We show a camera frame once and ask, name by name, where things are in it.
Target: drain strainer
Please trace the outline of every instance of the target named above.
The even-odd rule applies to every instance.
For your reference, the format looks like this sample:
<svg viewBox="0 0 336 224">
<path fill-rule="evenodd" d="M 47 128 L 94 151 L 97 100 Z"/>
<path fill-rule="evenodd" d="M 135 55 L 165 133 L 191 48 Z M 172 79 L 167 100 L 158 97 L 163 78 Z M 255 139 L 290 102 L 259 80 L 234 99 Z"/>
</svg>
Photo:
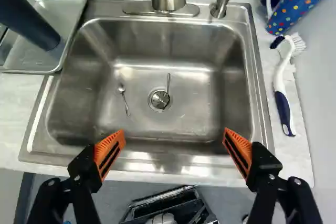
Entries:
<svg viewBox="0 0 336 224">
<path fill-rule="evenodd" d="M 168 109 L 171 105 L 171 97 L 164 90 L 156 90 L 150 93 L 148 97 L 149 106 L 158 112 Z"/>
</svg>

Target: dish brush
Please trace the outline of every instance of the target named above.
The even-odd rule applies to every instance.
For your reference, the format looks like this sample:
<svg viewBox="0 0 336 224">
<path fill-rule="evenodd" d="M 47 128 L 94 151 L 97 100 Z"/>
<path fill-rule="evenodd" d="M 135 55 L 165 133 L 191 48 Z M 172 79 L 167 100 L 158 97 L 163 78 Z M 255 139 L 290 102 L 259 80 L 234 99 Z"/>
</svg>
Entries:
<svg viewBox="0 0 336 224">
<path fill-rule="evenodd" d="M 282 58 L 273 80 L 274 96 L 282 129 L 287 136 L 295 136 L 296 131 L 286 94 L 285 84 L 283 82 L 283 73 L 290 58 L 301 54 L 306 48 L 306 43 L 299 36 L 299 33 L 294 33 L 292 35 L 279 36 L 273 41 L 270 47 L 276 48 Z"/>
</svg>

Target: metal tray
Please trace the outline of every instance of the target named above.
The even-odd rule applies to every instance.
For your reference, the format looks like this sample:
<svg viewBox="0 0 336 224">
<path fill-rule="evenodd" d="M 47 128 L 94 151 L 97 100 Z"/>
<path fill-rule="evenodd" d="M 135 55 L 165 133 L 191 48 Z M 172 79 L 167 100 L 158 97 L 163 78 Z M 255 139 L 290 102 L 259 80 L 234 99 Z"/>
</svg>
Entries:
<svg viewBox="0 0 336 224">
<path fill-rule="evenodd" d="M 55 49 L 44 51 L 8 29 L 0 41 L 0 72 L 54 73 L 62 68 L 87 0 L 28 1 L 62 40 Z"/>
</svg>

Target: sink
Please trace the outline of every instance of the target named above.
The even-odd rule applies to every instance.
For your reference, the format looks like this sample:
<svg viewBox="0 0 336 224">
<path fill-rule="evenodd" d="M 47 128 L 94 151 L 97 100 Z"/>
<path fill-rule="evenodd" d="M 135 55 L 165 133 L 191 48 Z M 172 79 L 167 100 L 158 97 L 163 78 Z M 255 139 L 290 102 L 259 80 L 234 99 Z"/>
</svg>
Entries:
<svg viewBox="0 0 336 224">
<path fill-rule="evenodd" d="M 197 17 L 172 18 L 127 15 L 125 1 L 136 0 L 88 1 L 62 71 L 44 79 L 19 159 L 66 166 L 119 129 L 121 171 L 238 178 L 225 127 L 273 151 L 250 5 L 230 3 L 214 19 L 198 3 Z"/>
</svg>

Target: spoon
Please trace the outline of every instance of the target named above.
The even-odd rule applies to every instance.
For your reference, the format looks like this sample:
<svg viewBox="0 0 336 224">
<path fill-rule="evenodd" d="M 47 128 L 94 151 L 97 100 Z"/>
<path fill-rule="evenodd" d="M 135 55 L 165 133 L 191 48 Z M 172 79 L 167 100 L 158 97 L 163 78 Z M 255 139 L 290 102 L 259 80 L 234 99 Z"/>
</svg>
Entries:
<svg viewBox="0 0 336 224">
<path fill-rule="evenodd" d="M 129 109 L 128 109 L 128 106 L 127 106 L 127 103 L 126 103 L 125 94 L 124 94 L 124 93 L 125 93 L 125 87 L 124 87 L 124 85 L 123 85 L 122 83 L 120 83 L 120 84 L 118 85 L 118 90 L 119 90 L 120 94 L 122 95 L 122 97 L 123 97 L 123 99 L 124 99 L 126 115 L 127 115 L 127 116 L 130 116 L 131 114 L 130 114 L 130 112 L 129 112 Z"/>
</svg>

